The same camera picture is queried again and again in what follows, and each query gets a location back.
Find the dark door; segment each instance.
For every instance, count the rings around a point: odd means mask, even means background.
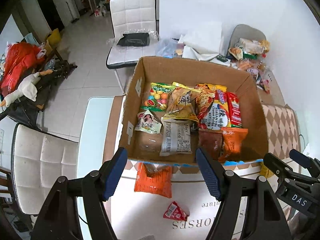
[[[53,0],[38,0],[38,3],[51,30],[58,28],[59,31],[62,31],[64,25]]]

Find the beige cushioned chair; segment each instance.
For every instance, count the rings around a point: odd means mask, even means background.
[[[17,124],[11,151],[13,189],[25,214],[39,214],[58,177],[76,178],[76,142]]]

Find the white sticker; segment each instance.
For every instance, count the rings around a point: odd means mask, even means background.
[[[133,124],[130,123],[130,121],[128,121],[127,134],[128,134],[128,145],[130,145],[131,137],[133,134]]]
[[[136,92],[138,94],[138,97],[140,97],[140,94],[141,94],[141,83],[142,83],[142,77],[137,81],[137,84],[136,84]]]

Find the black package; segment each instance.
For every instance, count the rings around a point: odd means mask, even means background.
[[[148,46],[149,44],[149,33],[124,33],[117,45],[123,47],[144,47]]]

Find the white chair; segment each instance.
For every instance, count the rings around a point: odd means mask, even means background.
[[[58,177],[76,178],[78,143],[18,123],[11,158],[18,206],[24,214],[37,215]]]
[[[111,22],[115,41],[122,38],[123,33],[144,29],[145,32],[156,33],[156,0],[110,0]],[[145,47],[113,46],[107,57],[107,68],[113,69],[116,74],[122,93],[122,87],[117,69],[133,67],[140,57],[154,56],[155,44]]]

